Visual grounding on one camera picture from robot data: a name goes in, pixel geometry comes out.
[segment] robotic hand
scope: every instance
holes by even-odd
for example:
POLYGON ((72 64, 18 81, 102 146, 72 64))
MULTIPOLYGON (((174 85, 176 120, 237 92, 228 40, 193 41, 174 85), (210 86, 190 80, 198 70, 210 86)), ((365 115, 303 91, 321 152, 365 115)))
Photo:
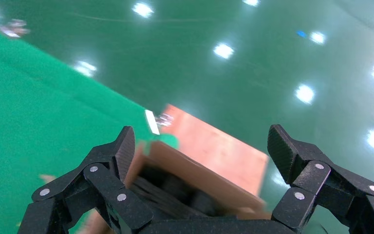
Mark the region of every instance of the robotic hand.
POLYGON ((153 220, 123 183, 135 149, 133 129, 124 127, 115 141, 92 148, 77 168, 32 194, 18 234, 67 234, 92 208, 118 234, 292 234, 302 232, 316 205, 352 234, 374 233, 374 182, 335 165, 316 145, 292 139, 280 125, 270 127, 267 148, 291 185, 271 220, 153 220))

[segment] small object on floor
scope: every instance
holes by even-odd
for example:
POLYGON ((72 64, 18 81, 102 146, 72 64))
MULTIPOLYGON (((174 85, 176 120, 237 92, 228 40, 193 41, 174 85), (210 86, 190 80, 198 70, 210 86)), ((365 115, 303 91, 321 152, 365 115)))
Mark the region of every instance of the small object on floor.
POLYGON ((26 22, 20 19, 12 19, 7 24, 0 24, 0 32, 7 35, 10 38, 20 38, 25 34, 31 32, 31 30, 24 28, 26 22))

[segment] green carpet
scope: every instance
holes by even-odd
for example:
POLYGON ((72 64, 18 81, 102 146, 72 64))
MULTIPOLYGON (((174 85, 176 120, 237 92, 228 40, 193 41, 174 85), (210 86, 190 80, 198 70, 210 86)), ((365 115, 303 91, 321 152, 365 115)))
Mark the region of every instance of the green carpet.
POLYGON ((153 135, 144 108, 0 34, 0 233, 16 233, 39 174, 60 176, 124 125, 153 135))

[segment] carbon fiber finger pad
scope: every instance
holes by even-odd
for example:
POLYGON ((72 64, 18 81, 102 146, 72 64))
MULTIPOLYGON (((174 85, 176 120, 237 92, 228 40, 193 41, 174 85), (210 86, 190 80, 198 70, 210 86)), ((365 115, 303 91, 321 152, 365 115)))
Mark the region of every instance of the carbon fiber finger pad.
POLYGON ((295 163, 297 149, 292 138, 279 124, 270 126, 267 138, 267 150, 286 183, 291 181, 292 167, 295 163))

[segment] cardboard box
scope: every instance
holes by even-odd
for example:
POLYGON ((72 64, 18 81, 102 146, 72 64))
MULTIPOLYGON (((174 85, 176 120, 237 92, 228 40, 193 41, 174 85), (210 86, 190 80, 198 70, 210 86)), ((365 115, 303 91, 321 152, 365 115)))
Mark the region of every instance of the cardboard box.
POLYGON ((160 132, 177 137, 181 153, 251 194, 259 194, 268 164, 265 153, 175 106, 167 105, 163 114, 171 116, 171 124, 160 132))
POLYGON ((144 166, 156 166, 207 193, 219 202, 228 214, 237 215, 241 219, 270 219, 271 214, 263 210, 265 206, 263 200, 178 150, 160 141, 151 142, 146 153, 143 152, 143 148, 144 144, 137 147, 125 178, 127 188, 131 186, 144 166))

